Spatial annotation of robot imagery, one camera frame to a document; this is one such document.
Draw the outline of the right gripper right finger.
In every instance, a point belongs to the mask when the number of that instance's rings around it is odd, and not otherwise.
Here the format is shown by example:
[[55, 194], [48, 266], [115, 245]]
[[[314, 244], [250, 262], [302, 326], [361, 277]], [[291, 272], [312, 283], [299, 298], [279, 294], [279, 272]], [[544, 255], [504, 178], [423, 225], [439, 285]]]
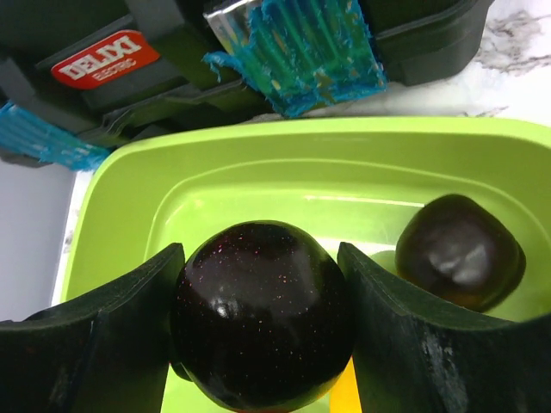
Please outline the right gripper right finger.
[[547, 412], [550, 317], [491, 317], [389, 273], [351, 243], [337, 262], [352, 294], [365, 412]]

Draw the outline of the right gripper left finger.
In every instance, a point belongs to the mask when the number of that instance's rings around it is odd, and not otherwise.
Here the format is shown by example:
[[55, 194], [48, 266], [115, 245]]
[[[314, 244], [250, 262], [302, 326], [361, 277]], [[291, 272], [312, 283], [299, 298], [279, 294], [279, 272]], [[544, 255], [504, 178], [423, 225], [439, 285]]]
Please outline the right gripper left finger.
[[184, 251], [172, 243], [135, 270], [21, 322], [1, 323], [3, 412], [159, 412], [168, 327]]

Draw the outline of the dark brown fake fruit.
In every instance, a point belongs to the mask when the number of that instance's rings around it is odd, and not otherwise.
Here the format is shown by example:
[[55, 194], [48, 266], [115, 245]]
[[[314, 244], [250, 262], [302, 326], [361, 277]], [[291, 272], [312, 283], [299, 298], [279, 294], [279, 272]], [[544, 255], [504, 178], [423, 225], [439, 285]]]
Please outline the dark brown fake fruit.
[[516, 290], [526, 256], [511, 232], [474, 200], [446, 194], [418, 210], [396, 244], [397, 275], [471, 311]]

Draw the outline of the dark fake eggplant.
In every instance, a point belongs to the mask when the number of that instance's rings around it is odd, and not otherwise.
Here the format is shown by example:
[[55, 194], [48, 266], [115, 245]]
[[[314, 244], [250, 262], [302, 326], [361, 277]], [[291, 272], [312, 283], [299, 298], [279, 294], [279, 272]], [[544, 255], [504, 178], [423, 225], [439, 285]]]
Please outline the dark fake eggplant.
[[348, 364], [355, 314], [343, 272], [307, 232], [232, 225], [185, 262], [171, 304], [177, 360], [233, 412], [290, 412], [322, 398]]

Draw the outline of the yellow fake mango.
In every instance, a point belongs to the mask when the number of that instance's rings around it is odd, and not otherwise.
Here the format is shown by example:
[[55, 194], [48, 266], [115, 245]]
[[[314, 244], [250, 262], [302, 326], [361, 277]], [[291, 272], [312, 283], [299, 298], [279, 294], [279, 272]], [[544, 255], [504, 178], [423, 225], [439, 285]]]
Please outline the yellow fake mango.
[[362, 413], [356, 382], [356, 372], [352, 358], [350, 358], [337, 383], [331, 389], [330, 412]]

